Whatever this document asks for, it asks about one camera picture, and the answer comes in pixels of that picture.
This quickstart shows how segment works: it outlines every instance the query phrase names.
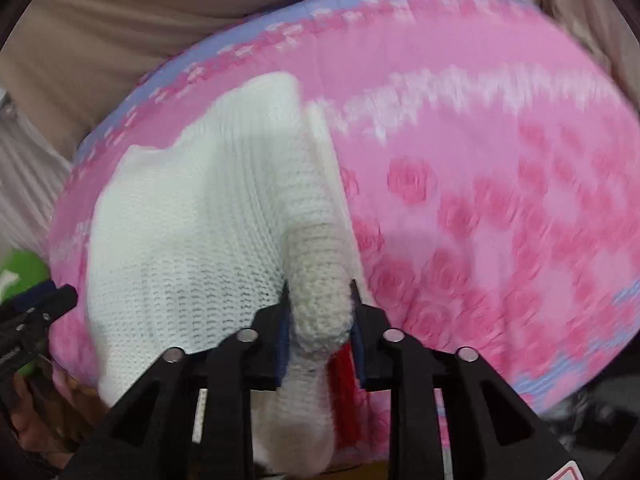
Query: red fabric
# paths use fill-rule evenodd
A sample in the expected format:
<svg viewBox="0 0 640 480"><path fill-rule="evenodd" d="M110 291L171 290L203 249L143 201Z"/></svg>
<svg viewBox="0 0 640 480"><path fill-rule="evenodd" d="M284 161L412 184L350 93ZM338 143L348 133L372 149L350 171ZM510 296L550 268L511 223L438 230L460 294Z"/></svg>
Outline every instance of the red fabric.
<svg viewBox="0 0 640 480"><path fill-rule="evenodd" d="M329 387L336 449L355 446L361 439L358 412L356 410L356 379L351 361L351 345L347 343L329 361Z"/></svg>

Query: green object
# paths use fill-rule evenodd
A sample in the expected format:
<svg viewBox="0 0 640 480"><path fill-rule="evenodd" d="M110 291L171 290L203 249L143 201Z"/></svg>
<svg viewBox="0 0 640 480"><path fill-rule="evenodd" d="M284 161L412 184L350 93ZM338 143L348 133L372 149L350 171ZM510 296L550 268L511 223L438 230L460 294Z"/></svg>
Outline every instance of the green object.
<svg viewBox="0 0 640 480"><path fill-rule="evenodd" d="M13 250L0 266L0 303L48 279L49 268L37 254ZM31 362L20 368L18 373L28 377L35 369L35 363Z"/></svg>

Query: pink floral fabric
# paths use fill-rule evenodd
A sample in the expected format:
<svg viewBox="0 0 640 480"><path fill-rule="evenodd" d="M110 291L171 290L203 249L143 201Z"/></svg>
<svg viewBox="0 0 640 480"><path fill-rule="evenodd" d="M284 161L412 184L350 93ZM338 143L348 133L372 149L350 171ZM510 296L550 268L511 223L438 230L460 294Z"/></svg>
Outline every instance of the pink floral fabric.
<svg viewBox="0 0 640 480"><path fill-rule="evenodd" d="M479 349L539 412L637 332L640 128L614 84L532 7L367 0L191 66L74 168L49 238L54 279L81 297L50 334L73 375L99 373L83 262L118 161L170 146L213 99L274 70L324 112L367 285L394 326ZM381 458L388 394L356 402L358 456Z"/></svg>

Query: beige fabric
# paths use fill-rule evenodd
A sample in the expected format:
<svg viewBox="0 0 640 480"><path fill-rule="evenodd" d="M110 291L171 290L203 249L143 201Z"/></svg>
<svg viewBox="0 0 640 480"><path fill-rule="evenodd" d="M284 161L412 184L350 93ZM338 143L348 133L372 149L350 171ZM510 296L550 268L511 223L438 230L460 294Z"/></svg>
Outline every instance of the beige fabric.
<svg viewBox="0 0 640 480"><path fill-rule="evenodd" d="M46 256L50 218L69 171L20 110L11 102L0 107L0 235L9 245Z"/></svg>
<svg viewBox="0 0 640 480"><path fill-rule="evenodd" d="M283 1L34 0L0 52L0 82L70 158L140 76L223 25Z"/></svg>

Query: white knit fabric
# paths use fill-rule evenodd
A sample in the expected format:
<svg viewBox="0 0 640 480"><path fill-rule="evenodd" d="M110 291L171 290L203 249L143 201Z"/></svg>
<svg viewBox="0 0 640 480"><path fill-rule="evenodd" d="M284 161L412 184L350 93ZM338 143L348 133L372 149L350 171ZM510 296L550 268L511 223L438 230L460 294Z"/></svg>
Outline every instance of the white knit fabric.
<svg viewBox="0 0 640 480"><path fill-rule="evenodd" d="M360 277L335 156L295 78L257 77L217 99L166 150L129 149L96 206L88 317L100 395L113 404L169 346L217 345L289 281L290 364L256 396L257 459L299 476L334 450L326 371Z"/></svg>

